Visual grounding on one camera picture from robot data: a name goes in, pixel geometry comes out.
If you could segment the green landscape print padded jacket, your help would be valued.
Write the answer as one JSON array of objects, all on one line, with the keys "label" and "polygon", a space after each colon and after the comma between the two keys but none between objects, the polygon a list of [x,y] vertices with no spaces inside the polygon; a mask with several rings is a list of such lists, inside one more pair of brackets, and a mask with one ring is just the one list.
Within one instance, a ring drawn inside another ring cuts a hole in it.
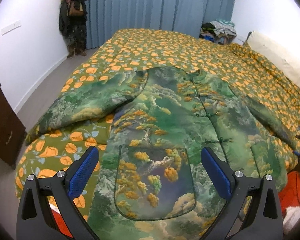
[{"label": "green landscape print padded jacket", "polygon": [[88,224],[100,239],[200,239],[225,201],[200,159],[287,183],[300,119],[202,70],[125,70],[61,92],[29,142],[67,128],[101,150]]}]

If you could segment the orange cloth at bedside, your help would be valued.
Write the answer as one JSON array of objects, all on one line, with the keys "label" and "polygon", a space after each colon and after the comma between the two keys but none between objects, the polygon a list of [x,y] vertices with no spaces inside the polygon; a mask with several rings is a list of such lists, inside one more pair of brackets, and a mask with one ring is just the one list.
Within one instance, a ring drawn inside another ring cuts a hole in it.
[{"label": "orange cloth at bedside", "polygon": [[288,207],[300,207],[300,172],[289,172],[287,178],[287,185],[279,192],[283,217],[286,216]]}]

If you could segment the dark brown wooden cabinet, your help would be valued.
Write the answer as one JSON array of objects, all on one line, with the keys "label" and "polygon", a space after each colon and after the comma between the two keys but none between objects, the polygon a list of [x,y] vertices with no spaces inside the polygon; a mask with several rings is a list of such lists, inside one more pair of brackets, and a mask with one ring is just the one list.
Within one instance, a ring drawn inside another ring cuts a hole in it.
[{"label": "dark brown wooden cabinet", "polygon": [[15,169],[26,136],[25,126],[8,103],[0,84],[0,159]]}]

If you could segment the green orange leaf pattern quilt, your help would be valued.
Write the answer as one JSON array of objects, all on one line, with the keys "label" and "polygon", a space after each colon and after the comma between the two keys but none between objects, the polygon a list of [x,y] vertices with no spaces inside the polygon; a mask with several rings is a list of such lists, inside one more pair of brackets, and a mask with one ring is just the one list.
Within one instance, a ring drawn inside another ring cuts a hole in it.
[{"label": "green orange leaf pattern quilt", "polygon": [[[188,73],[199,70],[209,72],[227,82],[230,87],[255,99],[273,101],[275,111],[285,110],[293,121],[300,119],[300,88],[265,56],[246,44],[218,45],[172,31],[117,31],[87,63],[70,75],[62,91],[89,80],[110,77],[113,73],[156,67],[176,67]],[[60,170],[67,170],[83,155],[90,146],[76,140],[77,133],[77,129],[67,128],[33,142],[26,138],[27,149],[15,175],[17,196],[21,195],[29,174],[34,173],[39,178],[51,177]],[[101,155],[101,150],[96,145],[94,147]],[[88,219],[92,205],[93,186],[97,183],[100,160],[101,157],[82,194],[74,199],[85,219]]]}]

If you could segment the cream pillow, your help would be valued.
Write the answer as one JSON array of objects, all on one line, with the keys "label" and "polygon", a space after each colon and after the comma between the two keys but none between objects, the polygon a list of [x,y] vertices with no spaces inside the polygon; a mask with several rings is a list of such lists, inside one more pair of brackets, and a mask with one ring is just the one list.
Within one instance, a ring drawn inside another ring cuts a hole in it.
[{"label": "cream pillow", "polygon": [[300,61],[296,55],[289,55],[283,48],[257,31],[250,32],[246,42],[252,50],[265,56],[300,88]]}]

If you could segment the hanging dark coats and bags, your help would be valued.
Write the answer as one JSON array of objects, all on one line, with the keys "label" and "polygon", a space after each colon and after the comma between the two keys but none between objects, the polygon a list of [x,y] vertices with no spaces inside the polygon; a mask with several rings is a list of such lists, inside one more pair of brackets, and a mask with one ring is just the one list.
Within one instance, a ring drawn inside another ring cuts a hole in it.
[{"label": "hanging dark coats and bags", "polygon": [[66,41],[68,55],[85,56],[87,40],[87,0],[61,0],[59,32]]}]

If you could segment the blue pleated curtain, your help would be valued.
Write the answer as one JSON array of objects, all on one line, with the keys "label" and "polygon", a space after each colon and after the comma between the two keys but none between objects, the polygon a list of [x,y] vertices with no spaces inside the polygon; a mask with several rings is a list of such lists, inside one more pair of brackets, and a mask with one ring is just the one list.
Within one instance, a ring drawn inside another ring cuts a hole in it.
[{"label": "blue pleated curtain", "polygon": [[89,0],[87,48],[104,44],[119,29],[177,31],[198,37],[203,23],[231,20],[235,0]]}]

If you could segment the pile of clothes by wall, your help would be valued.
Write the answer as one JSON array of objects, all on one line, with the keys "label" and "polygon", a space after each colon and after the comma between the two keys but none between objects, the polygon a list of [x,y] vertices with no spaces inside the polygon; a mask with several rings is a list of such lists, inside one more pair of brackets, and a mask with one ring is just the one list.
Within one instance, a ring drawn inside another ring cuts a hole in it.
[{"label": "pile of clothes by wall", "polygon": [[232,21],[216,19],[202,24],[199,38],[216,44],[230,44],[236,36],[237,31]]}]

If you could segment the white wall switch plate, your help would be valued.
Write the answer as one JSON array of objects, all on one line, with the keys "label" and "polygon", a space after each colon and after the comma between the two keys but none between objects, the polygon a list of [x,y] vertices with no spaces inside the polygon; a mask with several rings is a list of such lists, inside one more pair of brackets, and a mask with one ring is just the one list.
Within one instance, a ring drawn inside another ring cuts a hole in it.
[{"label": "white wall switch plate", "polygon": [[10,31],[13,31],[14,29],[17,29],[19,27],[21,27],[21,22],[20,21],[14,22],[14,23],[2,28],[1,34],[5,35],[5,34],[9,33]]}]

